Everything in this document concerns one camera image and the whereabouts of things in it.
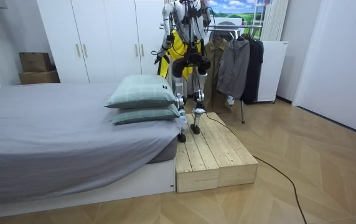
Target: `clothing rack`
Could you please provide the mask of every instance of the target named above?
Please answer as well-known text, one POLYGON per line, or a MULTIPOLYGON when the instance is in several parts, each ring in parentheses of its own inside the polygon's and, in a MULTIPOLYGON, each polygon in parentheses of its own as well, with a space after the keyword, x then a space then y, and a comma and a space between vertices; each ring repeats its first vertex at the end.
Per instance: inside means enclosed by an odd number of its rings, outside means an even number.
MULTIPOLYGON (((237 39, 239 37, 239 31, 240 29, 245 29, 245 28, 249 28, 252 29, 251 31, 251 36, 254 37, 255 32, 257 29, 262 28, 262 26, 258 26, 258 25, 214 25, 209 27, 209 31, 227 31, 227 32, 235 32, 235 36, 234 38, 237 39)), ((164 29, 164 24, 160 24, 160 29, 164 29)), ((240 100, 240 113, 241 113, 241 123, 244 124, 245 123, 245 114, 243 111, 243 105, 244 102, 242 102, 242 100, 240 100)))

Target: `bed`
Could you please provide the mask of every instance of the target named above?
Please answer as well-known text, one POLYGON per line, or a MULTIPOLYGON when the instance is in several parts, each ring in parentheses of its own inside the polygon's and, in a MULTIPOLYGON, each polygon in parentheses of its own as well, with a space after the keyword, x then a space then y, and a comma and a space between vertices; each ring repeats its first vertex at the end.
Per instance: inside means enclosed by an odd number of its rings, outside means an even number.
POLYGON ((174 191, 184 124, 113 126, 117 85, 0 88, 0 216, 174 191))

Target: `wooden step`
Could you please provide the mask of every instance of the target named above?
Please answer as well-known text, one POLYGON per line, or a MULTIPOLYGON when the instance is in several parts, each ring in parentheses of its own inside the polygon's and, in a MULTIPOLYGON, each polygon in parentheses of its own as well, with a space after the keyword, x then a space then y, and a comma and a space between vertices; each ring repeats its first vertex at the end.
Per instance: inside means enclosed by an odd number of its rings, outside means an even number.
MULTIPOLYGON (((224 124, 215 113, 207 114, 224 124)), ((193 124, 194 115, 187 114, 187 120, 193 124)), ((188 128, 186 142, 178 142, 177 192, 253 183, 258 162, 236 136, 205 114, 199 127, 200 134, 188 128)))

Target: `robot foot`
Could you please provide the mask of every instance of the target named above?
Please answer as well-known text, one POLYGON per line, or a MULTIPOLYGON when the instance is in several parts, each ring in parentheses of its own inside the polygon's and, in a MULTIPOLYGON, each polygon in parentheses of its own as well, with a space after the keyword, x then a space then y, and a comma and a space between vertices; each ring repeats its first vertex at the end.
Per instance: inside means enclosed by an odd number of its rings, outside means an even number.
POLYGON ((190 128, 193 131, 193 133, 200 134, 200 128, 198 126, 195 126, 195 124, 191 124, 190 128))
POLYGON ((177 138, 179 142, 186 142, 185 134, 178 134, 177 138))

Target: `gray jacket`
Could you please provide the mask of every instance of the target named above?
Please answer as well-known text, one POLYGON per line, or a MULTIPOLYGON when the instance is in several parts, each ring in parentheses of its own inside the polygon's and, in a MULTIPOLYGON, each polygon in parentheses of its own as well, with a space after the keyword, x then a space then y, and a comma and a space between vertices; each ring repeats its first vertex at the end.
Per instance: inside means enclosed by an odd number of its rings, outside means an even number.
POLYGON ((231 40, 220 61, 217 90, 230 95, 234 100, 245 91, 247 68, 250 60, 248 40, 231 40))

